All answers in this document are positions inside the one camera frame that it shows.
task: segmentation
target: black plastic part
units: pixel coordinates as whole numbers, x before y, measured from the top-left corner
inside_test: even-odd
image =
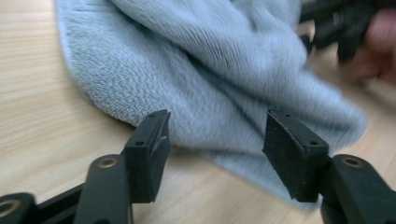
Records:
[[[83,185],[78,185],[38,205],[39,219],[44,224],[71,223]]]
[[[300,23],[315,22],[316,31],[309,48],[324,49],[337,42],[338,61],[344,63],[353,59],[371,18],[384,8],[396,8],[396,1],[316,0],[303,4]]]
[[[291,198],[318,199],[318,168],[328,159],[328,144],[292,115],[268,112],[263,152]]]
[[[92,162],[81,192],[75,224],[129,224],[132,208],[125,160],[107,155]]]
[[[169,117],[166,110],[148,115],[121,153],[127,160],[132,203],[155,201],[170,151]]]
[[[334,206],[323,201],[320,207],[320,213],[324,224],[347,224],[347,218],[339,206]]]
[[[337,155],[332,158],[327,177],[342,207],[338,213],[344,213],[347,220],[337,223],[396,223],[396,192],[370,163],[350,155]]]
[[[321,19],[324,16],[332,15],[334,11],[340,10],[346,0],[317,0],[303,4],[300,22]]]
[[[29,193],[8,194],[0,198],[1,224],[36,224],[37,206]]]

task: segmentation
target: light wood surface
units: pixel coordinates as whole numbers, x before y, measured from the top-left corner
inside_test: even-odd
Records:
[[[367,114],[368,129],[343,149],[369,161],[396,189],[396,93],[345,82],[334,50],[311,59]],[[134,128],[89,106],[64,66],[52,1],[0,2],[0,195],[38,203],[84,181],[94,159],[119,153]],[[134,205],[135,223],[321,223],[209,161],[173,149],[156,203]]]

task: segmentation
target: towel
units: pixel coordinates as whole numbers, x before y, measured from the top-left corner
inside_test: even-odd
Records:
[[[331,152],[366,125],[306,65],[294,32],[301,4],[57,0],[56,10],[67,68],[91,105],[133,126],[167,109],[173,145],[289,200],[262,153],[268,108],[298,118]]]

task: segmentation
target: terry cloth fabric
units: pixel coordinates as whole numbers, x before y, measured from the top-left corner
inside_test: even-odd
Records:
[[[58,0],[65,61],[87,100],[134,126],[167,109],[174,145],[289,200],[262,153],[268,108],[332,150],[362,112],[306,66],[295,0]]]

